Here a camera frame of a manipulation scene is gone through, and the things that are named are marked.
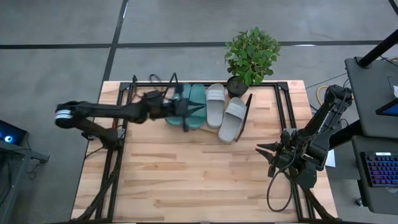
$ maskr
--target glowing blue light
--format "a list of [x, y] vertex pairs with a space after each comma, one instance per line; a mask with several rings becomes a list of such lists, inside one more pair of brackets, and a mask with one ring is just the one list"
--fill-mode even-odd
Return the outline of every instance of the glowing blue light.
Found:
[[11, 137], [11, 136], [6, 136], [6, 137], [4, 138], [4, 140], [5, 140], [6, 142], [10, 143], [10, 142], [12, 141], [12, 137]]

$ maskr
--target black plant pot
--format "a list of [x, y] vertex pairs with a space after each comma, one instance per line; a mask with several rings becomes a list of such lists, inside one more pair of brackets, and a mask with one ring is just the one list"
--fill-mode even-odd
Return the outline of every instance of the black plant pot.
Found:
[[242, 97], [248, 90], [248, 86], [240, 79], [239, 76], [233, 76], [226, 82], [226, 89], [230, 98]]

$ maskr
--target white label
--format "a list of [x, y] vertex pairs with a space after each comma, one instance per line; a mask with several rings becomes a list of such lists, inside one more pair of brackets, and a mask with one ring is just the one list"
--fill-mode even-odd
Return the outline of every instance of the white label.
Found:
[[377, 156], [391, 156], [390, 152], [377, 152], [376, 153]]

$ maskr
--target yellow cable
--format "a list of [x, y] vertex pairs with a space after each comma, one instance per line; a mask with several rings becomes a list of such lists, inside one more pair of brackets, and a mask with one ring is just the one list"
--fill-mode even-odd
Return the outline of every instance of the yellow cable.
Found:
[[322, 105], [321, 99], [319, 98], [319, 91], [320, 91], [322, 88], [328, 88], [328, 87], [329, 87], [329, 86], [320, 86], [320, 87], [318, 88], [318, 90], [317, 90], [317, 100], [318, 100], [319, 105]]

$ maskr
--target potted plant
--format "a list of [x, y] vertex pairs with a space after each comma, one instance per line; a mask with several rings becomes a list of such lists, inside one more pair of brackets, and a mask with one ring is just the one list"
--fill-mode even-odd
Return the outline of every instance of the potted plant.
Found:
[[252, 84], [260, 84], [265, 75], [272, 75], [270, 69], [276, 61], [280, 45], [278, 41], [266, 35], [264, 31], [255, 27], [253, 30], [239, 32], [226, 42], [229, 51], [225, 53], [225, 62], [228, 62], [228, 72], [232, 77], [227, 81], [228, 95], [241, 97]]

